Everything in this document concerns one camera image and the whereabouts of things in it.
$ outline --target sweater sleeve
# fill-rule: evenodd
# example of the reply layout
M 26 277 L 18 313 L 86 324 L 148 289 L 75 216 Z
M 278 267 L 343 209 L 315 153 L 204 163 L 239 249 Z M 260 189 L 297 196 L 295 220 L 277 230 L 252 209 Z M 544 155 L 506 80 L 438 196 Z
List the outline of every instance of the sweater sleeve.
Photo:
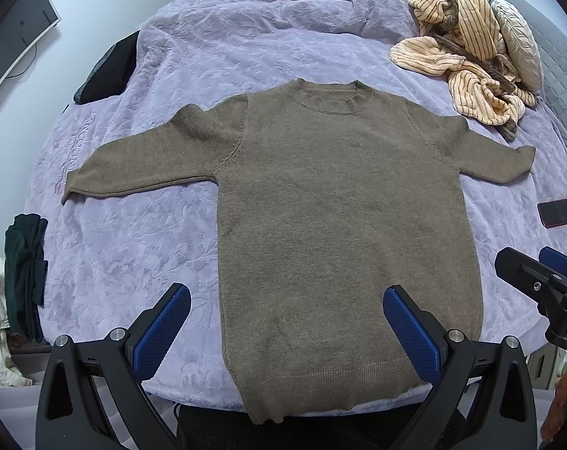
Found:
M 213 180 L 237 150 L 248 101 L 233 96 L 208 111 L 180 109 L 166 124 L 106 143 L 67 174 L 64 204 L 73 192 L 104 198 L 198 180 Z
M 425 140 L 460 172 L 504 184 L 531 170 L 535 147 L 510 148 L 470 130 L 463 116 L 440 117 L 409 100 L 406 106 Z

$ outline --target lavender fleece bedspread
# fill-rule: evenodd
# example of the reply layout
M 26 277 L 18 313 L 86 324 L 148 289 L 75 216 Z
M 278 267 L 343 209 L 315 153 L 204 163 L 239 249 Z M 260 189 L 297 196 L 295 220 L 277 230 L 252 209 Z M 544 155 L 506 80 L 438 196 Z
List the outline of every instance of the lavender fleece bedspread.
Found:
M 192 311 L 147 391 L 180 403 L 242 410 L 221 355 L 217 282 L 217 186 L 201 182 L 122 198 L 74 195 L 61 206 L 67 171 L 101 144 L 167 121 L 187 103 L 210 108 L 224 98 L 302 77 L 318 83 L 359 79 L 405 96 L 438 115 L 454 115 L 446 81 L 396 67 L 390 47 L 418 35 L 407 0 L 176 0 L 143 26 L 126 91 L 72 105 L 37 162 L 26 211 L 49 221 L 45 338 L 104 337 L 129 326 L 172 281 L 192 294 Z M 477 132 L 502 142 L 490 128 Z M 533 302 L 496 278 L 496 252 L 510 245 L 531 256 L 550 245 L 567 254 L 567 226 L 545 229 L 536 205 L 567 197 L 567 151 L 543 106 L 528 109 L 511 147 L 531 144 L 531 174 L 507 185 L 461 176 L 482 278 L 481 338 L 522 336 L 543 345 L 546 323 Z M 410 403 L 426 387 L 356 412 Z

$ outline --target brown knit sweater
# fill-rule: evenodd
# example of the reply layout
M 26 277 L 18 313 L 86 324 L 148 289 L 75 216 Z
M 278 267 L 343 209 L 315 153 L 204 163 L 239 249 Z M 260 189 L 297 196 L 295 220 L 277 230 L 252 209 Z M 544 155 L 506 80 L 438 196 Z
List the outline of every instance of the brown knit sweater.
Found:
M 224 359 L 252 420 L 278 422 L 418 383 L 381 310 L 391 284 L 478 338 L 458 173 L 506 183 L 534 154 L 358 81 L 298 79 L 101 146 L 68 174 L 63 201 L 218 183 Z

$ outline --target sweater collar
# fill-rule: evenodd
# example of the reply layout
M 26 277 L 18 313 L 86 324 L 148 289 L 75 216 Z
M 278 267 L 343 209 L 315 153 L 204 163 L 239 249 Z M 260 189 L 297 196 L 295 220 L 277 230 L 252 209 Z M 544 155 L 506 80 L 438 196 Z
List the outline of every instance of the sweater collar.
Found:
M 361 110 L 371 99 L 372 88 L 356 80 L 348 84 L 316 84 L 302 78 L 295 79 L 286 85 L 287 93 L 302 106 L 324 113 L 351 114 Z M 355 94 L 346 100 L 324 100 L 311 94 L 312 90 L 323 91 L 347 90 Z

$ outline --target smartphone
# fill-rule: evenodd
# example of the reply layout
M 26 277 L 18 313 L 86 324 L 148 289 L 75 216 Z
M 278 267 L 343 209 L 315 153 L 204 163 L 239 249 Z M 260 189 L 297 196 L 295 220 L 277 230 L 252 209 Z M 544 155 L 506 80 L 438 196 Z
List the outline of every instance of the smartphone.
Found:
M 546 228 L 567 225 L 567 199 L 541 202 L 537 205 L 537 211 Z

